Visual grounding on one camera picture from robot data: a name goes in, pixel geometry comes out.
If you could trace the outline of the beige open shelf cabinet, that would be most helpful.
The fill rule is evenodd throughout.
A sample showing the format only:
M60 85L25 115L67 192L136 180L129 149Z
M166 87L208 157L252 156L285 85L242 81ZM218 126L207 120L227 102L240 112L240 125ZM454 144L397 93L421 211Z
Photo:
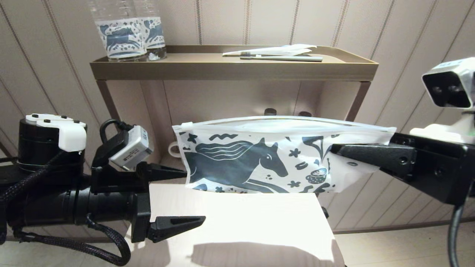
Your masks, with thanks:
M370 82L246 80L100 80L102 98L113 119L143 126L155 149L149 161L184 169L168 154L175 140L172 126L185 122L277 115L354 121Z

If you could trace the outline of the grey-green toothbrush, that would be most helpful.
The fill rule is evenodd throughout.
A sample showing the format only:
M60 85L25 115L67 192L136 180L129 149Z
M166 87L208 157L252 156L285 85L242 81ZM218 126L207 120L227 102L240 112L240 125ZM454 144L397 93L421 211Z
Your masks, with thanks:
M251 54L250 52L241 52L240 59L243 60L275 60L275 61L292 61L292 62L323 62L320 56L270 56Z

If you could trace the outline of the large bottle horse print label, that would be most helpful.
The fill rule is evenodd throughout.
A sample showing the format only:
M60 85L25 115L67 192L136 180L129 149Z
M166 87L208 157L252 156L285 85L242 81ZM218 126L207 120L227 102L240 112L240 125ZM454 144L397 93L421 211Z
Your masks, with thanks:
M147 61L164 59L167 51L158 0L133 0L133 2L141 26L141 39L147 50Z
M138 60L146 55L134 0L85 0L110 61Z

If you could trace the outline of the brass coloured tray shelf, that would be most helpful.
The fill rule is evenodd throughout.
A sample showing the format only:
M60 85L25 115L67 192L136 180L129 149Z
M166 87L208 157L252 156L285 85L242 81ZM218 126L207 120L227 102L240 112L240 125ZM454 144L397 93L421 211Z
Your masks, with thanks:
M242 60L224 52L256 49L246 45L171 45L167 57L151 62L90 63L96 80L322 80L373 81L379 64L335 47L312 48L318 62Z

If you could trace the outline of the white paper wrapper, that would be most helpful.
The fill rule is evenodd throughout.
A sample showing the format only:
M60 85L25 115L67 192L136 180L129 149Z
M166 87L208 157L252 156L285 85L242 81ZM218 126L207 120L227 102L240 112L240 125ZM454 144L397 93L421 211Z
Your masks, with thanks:
M262 56L296 56L309 53L313 48L317 48L317 46L312 44L289 44L281 47L266 47L225 52L222 53L222 56L240 56L242 53Z

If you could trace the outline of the white horse-print zip pouch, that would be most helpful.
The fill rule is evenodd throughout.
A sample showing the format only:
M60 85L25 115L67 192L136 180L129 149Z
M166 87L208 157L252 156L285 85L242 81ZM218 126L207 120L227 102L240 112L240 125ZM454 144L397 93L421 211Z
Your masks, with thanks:
M307 116L248 116L173 126L186 187L216 193L342 192L377 167L331 152L387 145L395 127Z

